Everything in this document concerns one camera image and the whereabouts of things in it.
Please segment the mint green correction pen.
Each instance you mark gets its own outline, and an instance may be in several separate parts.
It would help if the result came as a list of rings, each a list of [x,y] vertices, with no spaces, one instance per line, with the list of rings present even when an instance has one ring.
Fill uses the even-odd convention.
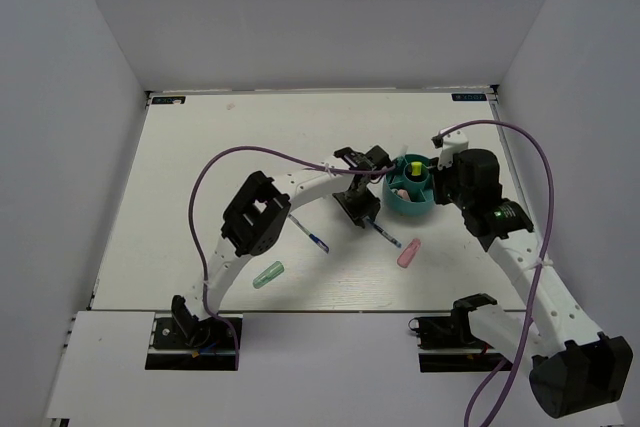
[[[280,261],[275,261],[268,268],[258,274],[252,281],[254,289],[258,290],[275,280],[285,272],[285,267]]]

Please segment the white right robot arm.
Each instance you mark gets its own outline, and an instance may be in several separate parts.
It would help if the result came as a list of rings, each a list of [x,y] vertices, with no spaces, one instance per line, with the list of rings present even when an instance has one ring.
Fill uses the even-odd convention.
[[[529,381],[552,418],[616,402],[633,352],[609,337],[543,261],[542,242],[522,207],[502,195],[497,157],[466,144],[442,149],[429,166],[434,198],[461,211],[467,230],[502,269],[526,305],[519,322],[495,299],[477,294],[455,302],[451,331],[461,344],[486,342]]]

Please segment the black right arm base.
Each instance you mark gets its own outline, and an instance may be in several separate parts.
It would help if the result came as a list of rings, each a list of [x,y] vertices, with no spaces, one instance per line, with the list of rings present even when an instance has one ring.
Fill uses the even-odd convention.
[[[414,317],[408,329],[417,339],[421,373],[489,373],[504,360],[486,342],[463,341],[449,316]]]

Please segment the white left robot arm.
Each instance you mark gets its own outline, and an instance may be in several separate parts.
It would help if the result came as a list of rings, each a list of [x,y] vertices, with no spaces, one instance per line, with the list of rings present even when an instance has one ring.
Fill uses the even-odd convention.
[[[261,171],[251,173],[225,208],[216,248],[212,256],[207,257],[194,219],[199,188],[217,161],[243,151],[272,155],[302,169],[276,178]],[[221,301],[245,265],[275,245],[289,215],[302,206],[331,196],[354,225],[363,227],[365,221],[375,219],[380,210],[380,199],[369,190],[369,184],[384,178],[394,168],[389,154],[378,145],[365,153],[344,147],[336,150],[332,158],[317,164],[259,146],[232,147],[211,158],[196,177],[187,210],[189,232],[202,265],[204,312],[237,339],[230,321],[219,316]]]

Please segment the blue clear gel pen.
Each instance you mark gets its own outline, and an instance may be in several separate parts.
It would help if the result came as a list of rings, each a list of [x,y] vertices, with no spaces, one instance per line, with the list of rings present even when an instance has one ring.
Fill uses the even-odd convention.
[[[396,248],[401,248],[402,247],[402,243],[396,239],[393,235],[391,235],[389,232],[387,232],[384,228],[382,228],[380,225],[378,225],[374,220],[372,220],[371,218],[367,219],[368,224],[378,233],[380,234],[385,240],[387,240],[388,242],[390,242],[392,245],[394,245]]]

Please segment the pink correction pen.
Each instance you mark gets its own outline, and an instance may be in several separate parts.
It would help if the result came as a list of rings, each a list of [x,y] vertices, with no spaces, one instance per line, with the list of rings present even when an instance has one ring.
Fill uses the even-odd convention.
[[[401,268],[408,268],[421,248],[421,241],[418,238],[412,239],[398,256],[396,263]]]

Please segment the black yellow highlighter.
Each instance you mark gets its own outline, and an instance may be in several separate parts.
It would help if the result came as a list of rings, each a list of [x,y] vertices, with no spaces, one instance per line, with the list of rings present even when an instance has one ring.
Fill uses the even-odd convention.
[[[423,177],[423,164],[420,161],[413,161],[407,166],[407,177],[414,182],[419,182]]]

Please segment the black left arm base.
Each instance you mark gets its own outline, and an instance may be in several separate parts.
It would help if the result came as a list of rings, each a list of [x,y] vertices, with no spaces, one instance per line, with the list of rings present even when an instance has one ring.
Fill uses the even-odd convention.
[[[188,340],[169,316],[156,317],[145,361],[146,371],[237,370],[233,333],[223,322],[206,319]]]

